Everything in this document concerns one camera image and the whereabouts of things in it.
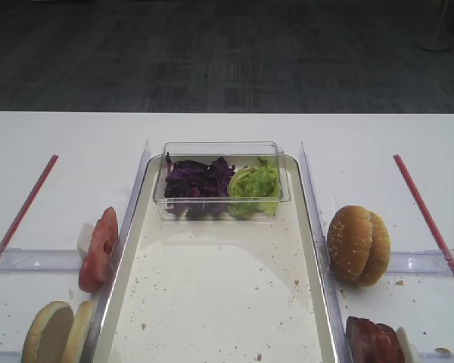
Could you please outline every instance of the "clear plastic container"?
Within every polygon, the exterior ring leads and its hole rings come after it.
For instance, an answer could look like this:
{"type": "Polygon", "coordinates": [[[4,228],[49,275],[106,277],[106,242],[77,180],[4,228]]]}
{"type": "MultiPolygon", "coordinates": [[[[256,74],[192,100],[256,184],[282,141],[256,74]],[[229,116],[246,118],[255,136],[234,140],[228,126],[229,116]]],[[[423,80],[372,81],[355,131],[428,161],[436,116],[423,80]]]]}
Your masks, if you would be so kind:
{"type": "Polygon", "coordinates": [[[162,219],[272,219],[278,205],[290,200],[282,149],[271,141],[199,142],[165,144],[154,186],[153,201],[162,219]],[[179,161],[193,160],[210,165],[223,157],[238,172],[246,166],[267,162],[275,170],[275,193],[271,197],[165,197],[169,169],[179,161]]]}

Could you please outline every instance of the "gray carpet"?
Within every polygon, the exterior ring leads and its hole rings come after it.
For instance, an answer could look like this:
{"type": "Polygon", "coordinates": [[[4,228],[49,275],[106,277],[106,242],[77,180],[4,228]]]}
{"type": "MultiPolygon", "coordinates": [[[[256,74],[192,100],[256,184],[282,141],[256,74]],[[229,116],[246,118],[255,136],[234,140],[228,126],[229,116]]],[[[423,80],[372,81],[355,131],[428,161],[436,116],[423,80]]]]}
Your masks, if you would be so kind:
{"type": "Polygon", "coordinates": [[[0,0],[0,110],[454,113],[431,0],[0,0]]]}

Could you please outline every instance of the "bread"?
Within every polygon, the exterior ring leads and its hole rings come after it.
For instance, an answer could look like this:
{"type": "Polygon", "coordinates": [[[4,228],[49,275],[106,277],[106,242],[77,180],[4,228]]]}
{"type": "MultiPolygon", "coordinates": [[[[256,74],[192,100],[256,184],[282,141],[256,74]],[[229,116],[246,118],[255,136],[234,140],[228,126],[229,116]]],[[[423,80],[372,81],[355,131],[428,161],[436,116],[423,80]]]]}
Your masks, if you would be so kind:
{"type": "Polygon", "coordinates": [[[79,363],[82,348],[94,318],[95,309],[95,304],[90,301],[83,301],[79,305],[61,363],[79,363]]]}
{"type": "Polygon", "coordinates": [[[59,363],[73,320],[66,302],[53,301],[42,308],[23,342],[21,363],[59,363]]]}
{"type": "Polygon", "coordinates": [[[390,261],[390,237],[383,220],[361,206],[344,206],[328,229],[333,272],[360,286],[376,284],[390,261]]]}
{"type": "Polygon", "coordinates": [[[395,331],[385,324],[350,316],[347,339],[353,363],[404,363],[405,356],[395,331]]]}

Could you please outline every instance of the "purple cabbage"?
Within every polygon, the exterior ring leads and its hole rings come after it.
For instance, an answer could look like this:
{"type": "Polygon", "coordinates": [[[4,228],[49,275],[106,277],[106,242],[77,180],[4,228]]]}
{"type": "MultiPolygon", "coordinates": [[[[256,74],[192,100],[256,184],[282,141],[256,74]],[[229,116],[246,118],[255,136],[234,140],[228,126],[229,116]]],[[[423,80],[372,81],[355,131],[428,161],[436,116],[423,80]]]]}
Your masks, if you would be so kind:
{"type": "MultiPolygon", "coordinates": [[[[172,163],[166,154],[168,175],[166,176],[166,198],[210,198],[228,197],[227,188],[235,174],[235,166],[229,165],[223,157],[210,165],[193,160],[172,163]]],[[[188,219],[199,219],[207,215],[218,217],[225,209],[225,203],[170,203],[168,212],[180,216],[187,208],[188,219]]]]}

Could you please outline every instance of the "white tray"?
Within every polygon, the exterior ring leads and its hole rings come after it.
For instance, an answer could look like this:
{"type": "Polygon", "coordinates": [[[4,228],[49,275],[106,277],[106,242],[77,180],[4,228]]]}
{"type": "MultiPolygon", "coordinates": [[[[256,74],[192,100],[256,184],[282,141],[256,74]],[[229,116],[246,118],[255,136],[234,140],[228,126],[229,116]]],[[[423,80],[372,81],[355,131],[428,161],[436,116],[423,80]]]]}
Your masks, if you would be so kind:
{"type": "Polygon", "coordinates": [[[82,361],[335,361],[296,161],[286,157],[292,198],[276,219],[194,222],[160,219],[159,162],[82,361]]]}

